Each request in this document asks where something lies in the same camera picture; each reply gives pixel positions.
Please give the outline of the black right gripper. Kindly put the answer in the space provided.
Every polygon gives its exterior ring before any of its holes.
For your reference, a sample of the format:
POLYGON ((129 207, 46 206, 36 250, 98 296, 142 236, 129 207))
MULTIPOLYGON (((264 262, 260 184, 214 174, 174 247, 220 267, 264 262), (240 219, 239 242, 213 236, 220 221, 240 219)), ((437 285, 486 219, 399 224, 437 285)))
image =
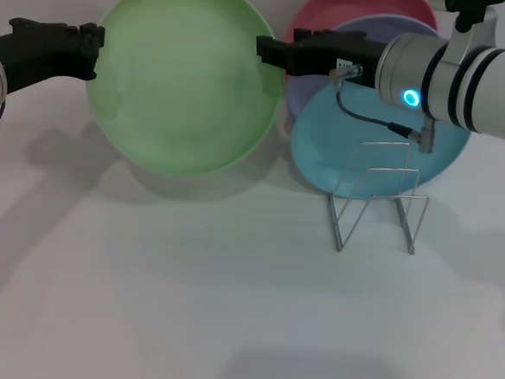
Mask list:
POLYGON ((347 81, 374 87, 377 64, 387 43, 370 39, 363 31, 323 30, 312 32, 296 42, 288 43, 270 36, 256 37, 256 53, 261 61, 283 69, 289 76, 324 75, 338 68, 358 64, 362 74, 347 81))

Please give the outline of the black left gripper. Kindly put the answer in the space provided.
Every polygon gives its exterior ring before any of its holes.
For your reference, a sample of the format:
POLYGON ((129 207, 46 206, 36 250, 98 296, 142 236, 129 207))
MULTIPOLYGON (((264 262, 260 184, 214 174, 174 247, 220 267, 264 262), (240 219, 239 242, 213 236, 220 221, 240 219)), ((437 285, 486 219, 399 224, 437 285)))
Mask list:
POLYGON ((55 77, 96 79, 95 67, 105 43, 105 28, 86 23, 79 28, 65 23, 41 23, 25 18, 10 20, 12 32, 0 36, 0 63, 7 92, 14 93, 55 77))

